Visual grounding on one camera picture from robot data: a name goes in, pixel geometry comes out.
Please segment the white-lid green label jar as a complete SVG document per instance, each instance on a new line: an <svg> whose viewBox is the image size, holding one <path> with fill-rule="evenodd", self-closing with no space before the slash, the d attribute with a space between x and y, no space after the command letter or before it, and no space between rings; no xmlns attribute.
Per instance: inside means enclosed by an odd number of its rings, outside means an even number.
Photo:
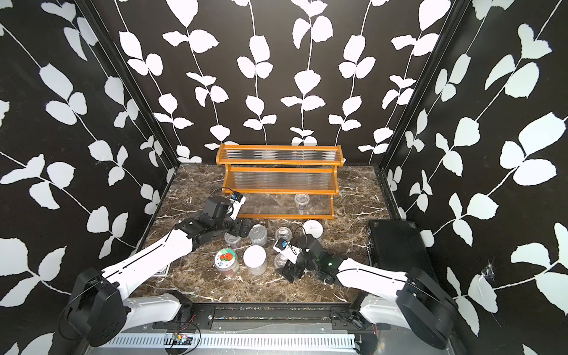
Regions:
<svg viewBox="0 0 568 355"><path fill-rule="evenodd" d="M320 240L323 235L323 226L318 220L307 220L303 224L306 234L312 235L313 238Z"/></svg>

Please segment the strawberry lid red jar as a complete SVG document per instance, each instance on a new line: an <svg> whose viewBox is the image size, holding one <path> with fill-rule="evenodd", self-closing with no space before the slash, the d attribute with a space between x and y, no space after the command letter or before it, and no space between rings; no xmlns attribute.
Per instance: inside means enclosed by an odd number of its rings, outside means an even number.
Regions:
<svg viewBox="0 0 568 355"><path fill-rule="evenodd" d="M225 277L233 277L238 274L240 264L235 251L223 248L214 257L214 267Z"/></svg>

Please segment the clear tub orange label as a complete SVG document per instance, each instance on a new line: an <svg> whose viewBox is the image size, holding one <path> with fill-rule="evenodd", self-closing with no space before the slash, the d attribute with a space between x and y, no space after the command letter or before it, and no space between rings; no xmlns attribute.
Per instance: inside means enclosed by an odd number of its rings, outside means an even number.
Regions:
<svg viewBox="0 0 568 355"><path fill-rule="evenodd" d="M280 227L275 232L275 240L276 241L282 239L284 241L290 242L292 238L293 238L292 231L288 227L285 227L285 226Z"/></svg>

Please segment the white-lid grey text can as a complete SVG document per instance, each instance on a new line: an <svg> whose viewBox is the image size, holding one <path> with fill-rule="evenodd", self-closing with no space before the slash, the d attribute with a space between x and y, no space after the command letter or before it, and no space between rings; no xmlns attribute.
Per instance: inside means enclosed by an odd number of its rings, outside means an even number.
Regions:
<svg viewBox="0 0 568 355"><path fill-rule="evenodd" d="M248 247L243 254L243 261L249 271L254 276L260 276L267 269L266 250L259 245Z"/></svg>

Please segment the clear tub dark label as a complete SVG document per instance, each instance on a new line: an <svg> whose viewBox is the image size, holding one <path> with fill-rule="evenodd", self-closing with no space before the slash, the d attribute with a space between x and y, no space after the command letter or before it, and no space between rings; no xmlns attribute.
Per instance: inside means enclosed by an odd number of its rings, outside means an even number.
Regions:
<svg viewBox="0 0 568 355"><path fill-rule="evenodd" d="M310 196L307 194L296 194L294 196L294 202L300 214L306 214L307 208L310 202Z"/></svg>

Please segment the orange three-tier wooden shelf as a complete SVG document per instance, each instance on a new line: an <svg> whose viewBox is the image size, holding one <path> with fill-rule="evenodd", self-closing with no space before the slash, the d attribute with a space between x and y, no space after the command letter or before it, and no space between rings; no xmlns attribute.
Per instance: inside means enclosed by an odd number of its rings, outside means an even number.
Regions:
<svg viewBox="0 0 568 355"><path fill-rule="evenodd" d="M242 194L328 197L327 212L311 219L333 220L339 194L338 168L345 162L341 146L228 145L217 151L225 166L224 189Z"/></svg>

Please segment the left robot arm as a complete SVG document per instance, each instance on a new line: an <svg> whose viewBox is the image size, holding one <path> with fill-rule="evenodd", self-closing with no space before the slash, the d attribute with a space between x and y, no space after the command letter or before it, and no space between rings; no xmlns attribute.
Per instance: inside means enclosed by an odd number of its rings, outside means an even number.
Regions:
<svg viewBox="0 0 568 355"><path fill-rule="evenodd" d="M86 340L90 346L99 347L140 325L188 324L193 316L192 301L180 291L155 297L132 294L161 269L217 237L226 233L247 237L251 220L238 217L245 202L239 192L229 197L212 196L202 211L177 223L154 244L101 271L88 268L81 272L59 315L59 334L65 340Z"/></svg>

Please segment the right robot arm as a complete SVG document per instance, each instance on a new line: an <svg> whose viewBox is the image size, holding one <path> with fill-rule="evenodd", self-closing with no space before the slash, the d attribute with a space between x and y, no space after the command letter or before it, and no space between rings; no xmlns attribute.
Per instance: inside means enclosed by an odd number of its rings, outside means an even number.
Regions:
<svg viewBox="0 0 568 355"><path fill-rule="evenodd" d="M395 325L411 330L434 348L444 349L448 344L458 305L423 270L393 272L367 266L324 249L312 235L292 241L279 238L273 249L287 259L278 272L290 283L311 271L324 284L361 291L362 297L351 309L354 324Z"/></svg>

